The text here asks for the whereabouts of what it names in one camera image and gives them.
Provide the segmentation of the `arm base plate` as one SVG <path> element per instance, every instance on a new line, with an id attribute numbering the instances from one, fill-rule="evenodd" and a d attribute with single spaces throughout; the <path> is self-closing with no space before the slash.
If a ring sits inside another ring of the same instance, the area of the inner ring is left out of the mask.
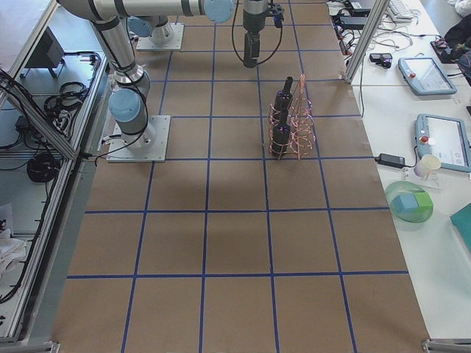
<path id="1" fill-rule="evenodd" d="M 142 136 L 122 135 L 121 129 L 115 123 L 113 133 L 120 137 L 110 142 L 110 152 L 106 155 L 109 163 L 163 163 L 166 160 L 170 115 L 151 115 L 146 130 Z"/>
<path id="2" fill-rule="evenodd" d="M 183 23 L 167 23 L 155 27 L 149 37 L 139 37 L 138 51 L 180 51 L 183 44 Z"/>

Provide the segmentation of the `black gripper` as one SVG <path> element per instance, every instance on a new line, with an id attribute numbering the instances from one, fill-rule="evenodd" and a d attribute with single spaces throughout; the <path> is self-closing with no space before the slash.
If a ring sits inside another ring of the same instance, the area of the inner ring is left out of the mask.
<path id="1" fill-rule="evenodd" d="M 284 9 L 281 4 L 270 1 L 266 11 L 266 16 L 271 18 L 284 18 Z"/>

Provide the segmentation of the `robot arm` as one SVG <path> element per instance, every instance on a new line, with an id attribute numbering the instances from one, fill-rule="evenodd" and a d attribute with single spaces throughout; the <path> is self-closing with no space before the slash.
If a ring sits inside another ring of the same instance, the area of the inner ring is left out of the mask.
<path id="1" fill-rule="evenodd" d="M 122 18 L 150 17 L 156 15 L 204 15 L 215 23 L 224 23 L 235 18 L 234 1 L 60 1 L 60 5 L 72 15 L 93 24 L 108 60 L 123 74 L 137 71 L 135 55 Z M 243 9 L 244 36 L 243 65 L 253 68 L 260 50 L 260 31 L 266 18 L 272 17 L 275 26 L 283 28 L 284 10 L 271 1 L 245 1 Z"/>
<path id="2" fill-rule="evenodd" d="M 129 14 L 123 1 L 61 1 L 71 14 L 90 21 L 107 59 L 114 67 L 108 109 L 121 130 L 125 144 L 149 145 L 154 131 L 148 126 L 146 97 L 149 75 L 135 61 L 128 31 L 121 22 Z"/>

